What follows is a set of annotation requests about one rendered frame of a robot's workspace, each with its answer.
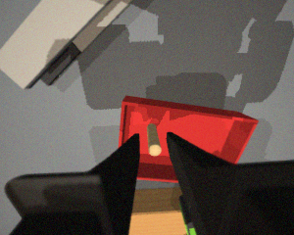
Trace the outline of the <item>red shallow tray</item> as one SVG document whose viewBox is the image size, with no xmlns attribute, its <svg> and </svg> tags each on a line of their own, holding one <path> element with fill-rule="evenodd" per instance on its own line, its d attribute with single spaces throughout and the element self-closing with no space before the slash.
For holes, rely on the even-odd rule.
<svg viewBox="0 0 294 235">
<path fill-rule="evenodd" d="M 137 179 L 178 183 L 169 155 L 167 132 L 237 164 L 258 122 L 235 111 L 125 96 L 119 147 L 134 133 L 139 133 Z M 156 125 L 160 140 L 162 152 L 158 156 L 148 152 L 147 125 L 150 123 Z"/>
</svg>

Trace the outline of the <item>light wooden board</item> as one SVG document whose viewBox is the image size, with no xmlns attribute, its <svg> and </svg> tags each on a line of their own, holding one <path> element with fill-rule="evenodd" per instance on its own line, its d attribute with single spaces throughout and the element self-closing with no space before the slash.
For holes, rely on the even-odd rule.
<svg viewBox="0 0 294 235">
<path fill-rule="evenodd" d="M 180 187 L 135 190 L 129 235 L 187 235 Z"/>
</svg>

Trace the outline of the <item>black and green spring clamp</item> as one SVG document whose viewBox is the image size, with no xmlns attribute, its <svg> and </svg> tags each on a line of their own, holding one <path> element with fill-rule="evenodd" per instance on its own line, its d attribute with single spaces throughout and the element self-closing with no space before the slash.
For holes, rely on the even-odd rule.
<svg viewBox="0 0 294 235">
<path fill-rule="evenodd" d="M 179 206 L 180 206 L 180 210 L 181 210 L 181 214 L 182 214 L 187 235 L 196 235 L 183 195 L 179 197 Z"/>
</svg>

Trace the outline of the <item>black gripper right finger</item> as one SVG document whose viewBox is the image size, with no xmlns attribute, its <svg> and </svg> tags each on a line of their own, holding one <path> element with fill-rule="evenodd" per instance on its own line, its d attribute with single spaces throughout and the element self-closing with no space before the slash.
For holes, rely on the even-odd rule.
<svg viewBox="0 0 294 235">
<path fill-rule="evenodd" d="M 196 235 L 226 235 L 245 190 L 294 186 L 294 160 L 233 164 L 172 132 L 167 145 Z"/>
</svg>

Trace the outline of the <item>tan wooden dowel pin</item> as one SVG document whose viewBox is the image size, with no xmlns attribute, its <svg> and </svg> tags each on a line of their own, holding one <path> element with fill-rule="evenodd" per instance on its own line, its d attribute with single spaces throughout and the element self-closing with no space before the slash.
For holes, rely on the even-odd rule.
<svg viewBox="0 0 294 235">
<path fill-rule="evenodd" d="M 157 132 L 156 125 L 150 123 L 147 125 L 147 138 L 148 138 L 148 152 L 151 156 L 158 156 L 161 154 L 162 149 Z"/>
</svg>

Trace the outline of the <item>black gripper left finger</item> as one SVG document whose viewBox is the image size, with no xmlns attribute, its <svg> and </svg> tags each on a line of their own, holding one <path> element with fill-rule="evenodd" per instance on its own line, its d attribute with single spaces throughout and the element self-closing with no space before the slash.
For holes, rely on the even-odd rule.
<svg viewBox="0 0 294 235">
<path fill-rule="evenodd" d="M 15 177 L 5 193 L 21 218 L 27 213 L 97 212 L 104 235 L 129 235 L 140 160 L 139 133 L 84 172 Z"/>
</svg>

